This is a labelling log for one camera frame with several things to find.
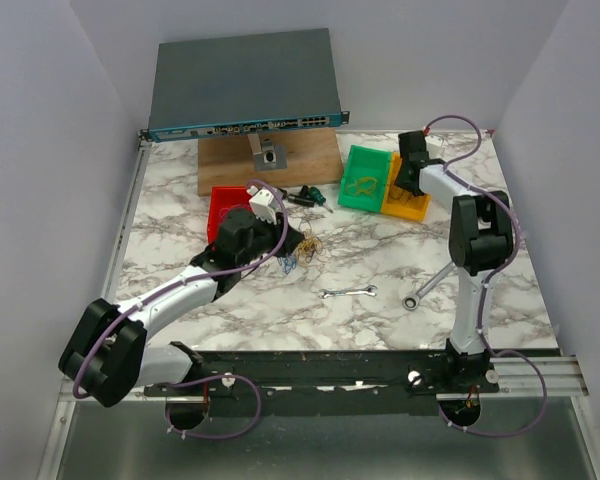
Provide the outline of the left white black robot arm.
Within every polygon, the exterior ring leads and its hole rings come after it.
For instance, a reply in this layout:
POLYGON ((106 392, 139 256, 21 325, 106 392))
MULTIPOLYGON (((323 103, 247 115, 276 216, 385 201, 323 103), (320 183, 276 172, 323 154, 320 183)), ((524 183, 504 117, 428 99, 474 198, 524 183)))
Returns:
POLYGON ((249 210, 233 210, 214 241, 173 279, 119 303, 91 302, 58 363, 73 382, 75 398, 111 407, 133 388, 155 383, 168 383, 181 395, 194 393, 202 372, 184 348, 150 350, 148 341, 184 314, 220 299, 261 263, 290 255, 304 238, 281 213, 269 223, 249 210))

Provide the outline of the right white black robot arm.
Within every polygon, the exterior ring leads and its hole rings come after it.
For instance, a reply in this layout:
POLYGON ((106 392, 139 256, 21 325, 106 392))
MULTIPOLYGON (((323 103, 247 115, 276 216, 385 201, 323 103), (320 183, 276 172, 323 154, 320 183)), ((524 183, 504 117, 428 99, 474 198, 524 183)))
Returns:
POLYGON ((487 307, 492 277, 514 251, 509 199, 502 191, 485 192, 455 175, 431 155, 422 130, 398 135, 401 165, 395 185, 416 196, 428 194, 450 214, 449 255, 458 271, 458 299, 444 362, 434 379, 460 392, 489 368, 487 307))

